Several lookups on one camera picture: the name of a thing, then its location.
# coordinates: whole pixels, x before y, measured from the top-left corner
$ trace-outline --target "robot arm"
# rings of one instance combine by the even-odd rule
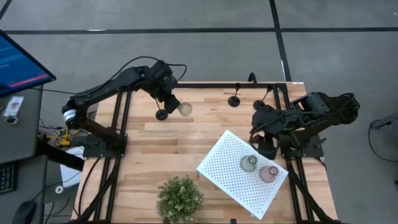
[[[115,129],[105,128],[88,118],[87,109],[119,92],[142,89],[159,102],[164,102],[166,112],[173,113],[180,102],[172,94],[172,89],[177,85],[172,73],[163,61],[156,62],[151,68],[127,68],[115,79],[72,96],[62,108],[64,120],[69,128],[87,130],[102,139],[107,149],[118,150],[125,137],[120,136]]]
[[[290,147],[301,150],[311,137],[326,128],[352,123],[358,117],[359,103],[352,93],[329,97],[314,92],[290,102],[290,107],[275,110],[265,105],[253,114],[250,143],[258,143],[255,149],[269,159],[275,158],[278,148],[273,147],[273,138],[286,139]],[[254,136],[258,132],[263,132],[264,137]]]

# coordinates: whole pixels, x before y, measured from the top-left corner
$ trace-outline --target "white paper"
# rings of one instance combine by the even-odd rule
[[[79,158],[83,158],[83,150],[84,150],[84,147],[80,146],[80,147],[71,148],[71,149],[67,150],[66,152],[69,154],[75,155]],[[60,164],[60,168],[61,168],[61,176],[62,176],[62,182],[63,182],[64,188],[68,188],[75,184],[80,183],[81,173],[77,174],[80,171],[69,168],[62,164]]]
[[[3,116],[17,116],[19,109],[24,101],[23,96],[13,96],[10,101],[8,101],[7,107],[4,110]]]

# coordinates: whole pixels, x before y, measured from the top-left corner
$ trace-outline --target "wooden table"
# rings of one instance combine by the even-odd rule
[[[290,100],[306,94],[303,84],[287,83],[287,87]],[[176,111],[165,121],[156,120],[157,106],[147,93],[138,91],[132,94],[126,131],[128,144],[126,155],[121,161],[112,223],[161,223],[162,219],[158,216],[155,206],[157,187],[176,175],[188,175],[205,194],[203,208],[196,214],[200,223],[230,223],[232,218],[238,223],[296,223],[288,178],[262,221],[259,221],[251,218],[247,210],[205,177],[197,175],[197,166],[226,129],[246,142],[249,139],[251,117],[255,112],[252,104],[261,99],[266,90],[240,89],[238,97],[241,104],[237,108],[230,107],[227,102],[234,92],[233,88],[176,88],[175,96],[181,102],[191,103],[193,112],[184,118]],[[105,126],[111,125],[115,101],[116,97],[111,97],[99,104],[97,122]],[[284,108],[282,93],[280,101]],[[272,92],[267,95],[266,103],[275,106]],[[88,159],[85,162],[75,202],[76,208],[83,181],[95,160]],[[82,210],[98,192],[103,160],[101,159],[94,168],[87,183]],[[280,154],[275,162],[286,167]],[[326,214],[337,218],[325,168],[313,158],[303,158],[303,164],[310,193]],[[303,198],[298,194],[302,216],[306,219]],[[105,217],[107,200],[108,195],[105,195],[101,218]]]

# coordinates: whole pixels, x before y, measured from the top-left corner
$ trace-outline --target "keyboard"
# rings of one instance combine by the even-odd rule
[[[0,195],[17,189],[17,162],[0,164]]]

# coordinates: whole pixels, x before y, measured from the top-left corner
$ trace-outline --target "monitor screen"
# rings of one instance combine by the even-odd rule
[[[0,96],[55,80],[31,55],[0,32]]]

